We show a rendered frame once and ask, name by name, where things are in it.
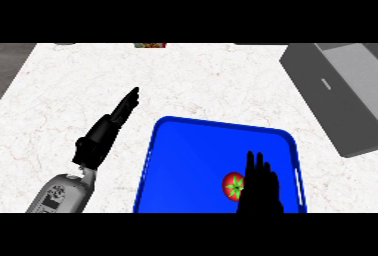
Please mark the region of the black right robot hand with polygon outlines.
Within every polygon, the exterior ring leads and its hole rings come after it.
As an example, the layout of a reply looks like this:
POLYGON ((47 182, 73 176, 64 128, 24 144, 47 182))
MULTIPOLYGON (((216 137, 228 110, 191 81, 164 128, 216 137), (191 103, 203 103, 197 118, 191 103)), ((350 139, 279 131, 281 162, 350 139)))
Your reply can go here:
POLYGON ((244 189, 239 197, 238 214, 282 214, 279 180, 263 154, 247 153, 244 189))

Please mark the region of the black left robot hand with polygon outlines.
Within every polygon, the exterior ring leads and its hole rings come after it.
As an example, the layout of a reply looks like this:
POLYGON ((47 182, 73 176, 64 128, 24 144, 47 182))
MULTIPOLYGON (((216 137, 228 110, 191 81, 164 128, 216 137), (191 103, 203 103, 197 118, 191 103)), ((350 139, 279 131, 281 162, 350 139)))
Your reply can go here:
POLYGON ((84 137, 76 142, 73 162, 96 170, 110 153, 120 129, 139 104, 139 88, 135 87, 120 101, 111 114, 105 114, 95 123, 84 137))

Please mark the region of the red tomato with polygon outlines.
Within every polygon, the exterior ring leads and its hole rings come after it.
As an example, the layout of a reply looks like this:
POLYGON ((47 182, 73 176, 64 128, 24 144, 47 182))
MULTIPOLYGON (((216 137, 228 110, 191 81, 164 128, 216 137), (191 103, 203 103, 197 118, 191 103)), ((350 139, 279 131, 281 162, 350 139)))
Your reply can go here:
POLYGON ((238 172, 231 172, 222 182, 222 188, 226 198, 238 202, 241 198, 241 192, 244 190, 244 176, 238 172))

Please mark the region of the blue tray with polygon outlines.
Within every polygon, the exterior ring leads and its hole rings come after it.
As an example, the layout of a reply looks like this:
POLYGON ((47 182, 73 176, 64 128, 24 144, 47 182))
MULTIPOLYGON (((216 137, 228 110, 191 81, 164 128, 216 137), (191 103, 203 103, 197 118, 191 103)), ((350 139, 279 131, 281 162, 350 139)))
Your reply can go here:
POLYGON ((279 129, 173 116, 154 127, 133 211, 234 213, 228 186, 245 175, 247 154, 278 174, 287 213, 307 211, 296 140, 279 129))

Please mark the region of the grey cardboard box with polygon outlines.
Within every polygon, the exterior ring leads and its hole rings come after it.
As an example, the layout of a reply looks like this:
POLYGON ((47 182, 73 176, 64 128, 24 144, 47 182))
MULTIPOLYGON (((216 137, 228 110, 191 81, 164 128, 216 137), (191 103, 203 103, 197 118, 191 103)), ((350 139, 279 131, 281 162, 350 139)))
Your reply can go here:
POLYGON ((291 43, 281 64, 343 157, 378 150, 378 57, 362 43, 291 43))

